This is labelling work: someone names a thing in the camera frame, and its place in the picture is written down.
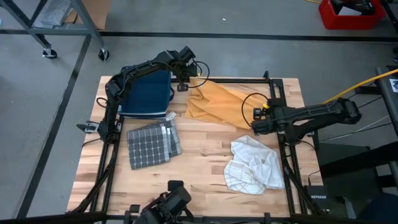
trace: caster wheel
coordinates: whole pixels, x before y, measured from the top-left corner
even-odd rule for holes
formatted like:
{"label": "caster wheel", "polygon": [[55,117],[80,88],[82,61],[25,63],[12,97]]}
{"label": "caster wheel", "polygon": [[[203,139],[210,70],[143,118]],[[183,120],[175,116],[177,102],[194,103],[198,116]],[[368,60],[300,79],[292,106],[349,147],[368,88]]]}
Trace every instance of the caster wheel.
{"label": "caster wheel", "polygon": [[49,59],[57,58],[57,52],[54,51],[54,50],[51,50],[51,54],[48,55],[48,53],[45,50],[43,50],[43,57],[46,57],[46,58],[49,58]]}
{"label": "caster wheel", "polygon": [[106,61],[109,58],[109,51],[100,50],[98,53],[98,57],[99,59],[101,59],[101,61]]}

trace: red container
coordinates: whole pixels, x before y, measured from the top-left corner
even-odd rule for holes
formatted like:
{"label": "red container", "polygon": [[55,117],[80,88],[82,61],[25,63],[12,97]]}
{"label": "red container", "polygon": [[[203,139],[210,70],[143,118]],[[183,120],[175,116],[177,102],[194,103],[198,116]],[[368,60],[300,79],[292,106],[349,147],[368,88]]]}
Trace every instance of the red container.
{"label": "red container", "polygon": [[323,25],[326,29],[372,29],[384,16],[386,16],[386,12],[379,0],[370,0],[370,2],[375,11],[372,16],[338,16],[335,14],[331,1],[322,0],[322,3],[319,5],[319,12],[322,17]]}

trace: crumpled white towel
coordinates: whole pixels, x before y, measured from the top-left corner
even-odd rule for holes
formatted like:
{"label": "crumpled white towel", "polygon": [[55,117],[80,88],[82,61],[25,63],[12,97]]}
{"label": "crumpled white towel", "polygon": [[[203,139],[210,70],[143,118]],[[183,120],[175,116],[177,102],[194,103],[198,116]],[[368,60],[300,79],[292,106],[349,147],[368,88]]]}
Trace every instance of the crumpled white towel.
{"label": "crumpled white towel", "polygon": [[266,188],[284,188],[274,150],[249,136],[242,136],[231,143],[231,151],[234,158],[224,169],[229,189],[245,194],[263,194]]}

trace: wooden table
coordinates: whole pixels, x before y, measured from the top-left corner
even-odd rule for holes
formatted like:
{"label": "wooden table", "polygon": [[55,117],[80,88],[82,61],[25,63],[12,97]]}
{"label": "wooden table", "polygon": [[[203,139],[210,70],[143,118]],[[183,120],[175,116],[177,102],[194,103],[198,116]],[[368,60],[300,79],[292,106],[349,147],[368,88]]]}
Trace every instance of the wooden table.
{"label": "wooden table", "polygon": [[[109,79],[110,77],[101,78],[96,97],[106,97],[104,85]],[[283,82],[288,106],[304,106],[298,79],[284,78]],[[264,83],[222,83],[222,85],[242,92],[260,92],[270,96],[269,85]],[[123,215],[131,204],[145,203],[149,198],[157,198],[160,193],[165,192],[169,180],[183,180],[185,188],[192,196],[188,209],[196,216],[261,217],[264,212],[269,212],[272,217],[289,217],[284,189],[267,189],[264,195],[242,194],[229,190],[223,175],[227,162],[233,158],[230,150],[231,141],[247,134],[275,150],[279,155],[277,135],[255,136],[250,130],[185,118],[186,100],[189,96],[189,91],[176,92],[169,105],[169,110],[177,114],[175,122],[182,154],[173,157],[166,164],[131,170],[126,132],[154,121],[124,120],[108,214]],[[104,108],[95,103],[90,119],[100,122],[104,111]],[[96,138],[97,134],[87,134],[85,141]],[[312,143],[311,138],[304,140]],[[68,210],[75,208],[94,186],[102,147],[102,141],[96,141],[83,148]],[[308,175],[319,170],[317,156],[308,144],[299,144],[296,149],[302,182],[306,184]],[[311,181],[313,185],[321,185],[320,173],[313,174]],[[294,185],[291,185],[295,209],[299,213],[297,191]],[[99,194],[97,210],[101,208],[103,194],[104,187]]]}

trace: concrete floor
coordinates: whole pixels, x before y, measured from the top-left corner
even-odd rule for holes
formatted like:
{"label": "concrete floor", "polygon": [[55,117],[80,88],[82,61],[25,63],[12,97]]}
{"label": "concrete floor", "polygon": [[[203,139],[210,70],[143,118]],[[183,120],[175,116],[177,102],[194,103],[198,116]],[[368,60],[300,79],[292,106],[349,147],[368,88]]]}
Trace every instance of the concrete floor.
{"label": "concrete floor", "polygon": [[[16,1],[24,10],[38,1]],[[141,32],[206,32],[283,35],[395,36],[384,21],[373,30],[325,30],[315,3],[288,1],[113,1],[107,29]],[[0,8],[3,28],[19,29]],[[84,37],[48,37],[59,58],[41,58],[41,48],[28,35],[0,35],[0,219],[15,215],[37,156],[55,116],[72,73]],[[98,60],[98,44],[91,41],[49,161],[37,189],[29,216],[65,211],[80,158],[84,133],[76,128],[90,118],[100,77],[113,75],[122,66],[152,59],[163,50],[189,46],[211,68],[211,75],[297,77],[307,105],[319,103],[352,84],[374,76],[377,66],[394,64],[394,44],[342,43],[286,40],[181,39],[105,37],[111,52],[107,62]],[[355,96],[358,104],[372,96]],[[362,120],[352,126],[322,129],[328,138],[362,128],[383,118],[382,101],[363,110]],[[387,123],[389,118],[380,122]],[[396,141],[391,126],[328,141],[329,143],[378,147]]]}

